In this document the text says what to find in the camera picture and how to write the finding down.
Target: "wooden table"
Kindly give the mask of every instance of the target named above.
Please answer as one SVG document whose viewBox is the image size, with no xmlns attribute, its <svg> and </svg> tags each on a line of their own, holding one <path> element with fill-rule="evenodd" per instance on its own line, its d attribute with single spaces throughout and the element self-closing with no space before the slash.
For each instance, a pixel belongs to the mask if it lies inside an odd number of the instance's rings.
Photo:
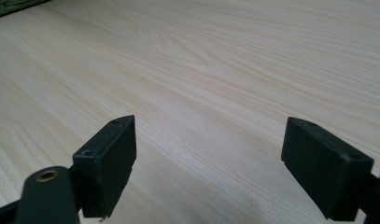
<svg viewBox="0 0 380 224">
<path fill-rule="evenodd" d="M 138 159 L 106 223 L 333 223 L 280 160 L 286 120 L 380 175 L 380 0 L 53 0 L 0 19 L 0 206 L 131 114 Z"/>
</svg>

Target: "screw hole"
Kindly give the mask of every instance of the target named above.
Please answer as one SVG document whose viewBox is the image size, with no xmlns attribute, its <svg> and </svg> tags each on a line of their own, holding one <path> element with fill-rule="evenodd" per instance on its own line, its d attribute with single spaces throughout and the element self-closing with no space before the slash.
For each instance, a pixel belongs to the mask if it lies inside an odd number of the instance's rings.
<svg viewBox="0 0 380 224">
<path fill-rule="evenodd" d="M 91 156 L 93 154 L 93 152 L 90 151 L 90 150 L 85 150 L 81 154 L 84 155 L 84 156 Z"/>
<path fill-rule="evenodd" d="M 58 176 L 59 171 L 57 170 L 47 170 L 44 171 L 43 173 L 37 175 L 35 177 L 35 181 L 37 182 L 47 182 L 50 181 L 51 179 L 54 179 L 56 176 Z"/>
</svg>

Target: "black plastic part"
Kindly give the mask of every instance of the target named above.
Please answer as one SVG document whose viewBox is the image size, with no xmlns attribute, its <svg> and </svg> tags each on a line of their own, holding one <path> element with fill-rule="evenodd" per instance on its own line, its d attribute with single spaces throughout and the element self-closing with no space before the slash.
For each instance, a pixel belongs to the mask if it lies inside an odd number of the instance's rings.
<svg viewBox="0 0 380 224">
<path fill-rule="evenodd" d="M 380 178 L 371 175 L 362 189 L 360 209 L 367 214 L 364 224 L 380 224 Z"/>
<path fill-rule="evenodd" d="M 282 161 L 326 218 L 355 219 L 372 158 L 312 122 L 289 118 Z"/>
<path fill-rule="evenodd" d="M 73 155 L 77 209 L 110 217 L 136 159 L 134 116 L 114 119 Z"/>
<path fill-rule="evenodd" d="M 0 208 L 0 224 L 15 223 L 15 216 L 18 210 L 18 203 L 19 201 L 16 201 Z"/>
<path fill-rule="evenodd" d="M 79 223 L 70 174 L 66 168 L 46 168 L 26 179 L 15 223 Z"/>
</svg>

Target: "black mount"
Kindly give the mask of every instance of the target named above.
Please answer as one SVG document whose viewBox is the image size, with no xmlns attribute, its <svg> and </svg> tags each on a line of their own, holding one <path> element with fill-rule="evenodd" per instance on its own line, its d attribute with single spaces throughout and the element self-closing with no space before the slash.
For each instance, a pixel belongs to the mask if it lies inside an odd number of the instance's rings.
<svg viewBox="0 0 380 224">
<path fill-rule="evenodd" d="M 84 217 L 110 217 L 135 159 L 134 116 L 111 120 L 73 155 L 70 169 L 30 175 L 21 199 L 0 208 L 0 224 L 74 224 L 80 209 Z"/>
<path fill-rule="evenodd" d="M 380 178 L 373 159 L 315 123 L 289 118 L 282 161 L 325 218 L 380 224 Z"/>
</svg>

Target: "green fabric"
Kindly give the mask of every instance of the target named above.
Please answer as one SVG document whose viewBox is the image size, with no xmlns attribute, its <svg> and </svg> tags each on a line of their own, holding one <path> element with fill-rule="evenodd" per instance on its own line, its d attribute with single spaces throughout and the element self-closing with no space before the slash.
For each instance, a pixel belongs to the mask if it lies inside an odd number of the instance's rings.
<svg viewBox="0 0 380 224">
<path fill-rule="evenodd" d="M 0 17 L 49 0 L 0 0 Z"/>
</svg>

